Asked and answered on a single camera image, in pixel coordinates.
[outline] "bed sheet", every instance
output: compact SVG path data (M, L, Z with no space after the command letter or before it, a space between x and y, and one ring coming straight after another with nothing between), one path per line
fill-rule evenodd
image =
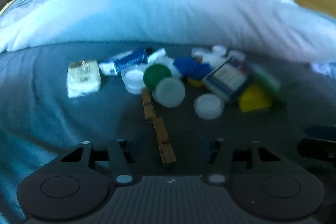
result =
M113 138L132 139L145 131L149 145L152 144L148 148L150 153L143 162L134 165L132 171L137 174L165 172L160 168L154 131L143 116L141 97L129 94L120 77L103 77L98 93L74 99L67 97L70 62L102 60L143 46L165 47L174 58L190 56L192 48L191 45L160 43L93 42L0 54L0 223L22 223L24 215L16 199L20 181L81 141L90 140L99 145ZM206 172L205 161L195 145L197 133L232 142L258 139L302 166L320 164L301 158L295 146L305 126L336 124L336 83L314 73L305 64L259 55L248 55L247 60L262 65L278 77L286 107L242 114L236 105L226 105L220 118L203 121L194 114L193 101L204 90L189 86L179 107L164 109L156 105L178 158L175 174Z

